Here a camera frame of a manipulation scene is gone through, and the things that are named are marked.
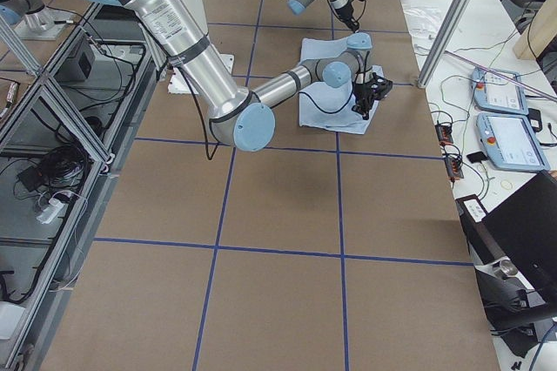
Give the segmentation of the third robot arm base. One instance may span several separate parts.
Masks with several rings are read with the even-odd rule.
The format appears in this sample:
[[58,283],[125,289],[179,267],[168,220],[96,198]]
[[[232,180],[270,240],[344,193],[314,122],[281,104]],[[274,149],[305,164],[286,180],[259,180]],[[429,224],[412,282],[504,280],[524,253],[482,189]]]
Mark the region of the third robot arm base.
[[56,40],[63,26],[43,0],[1,0],[1,17],[24,40]]

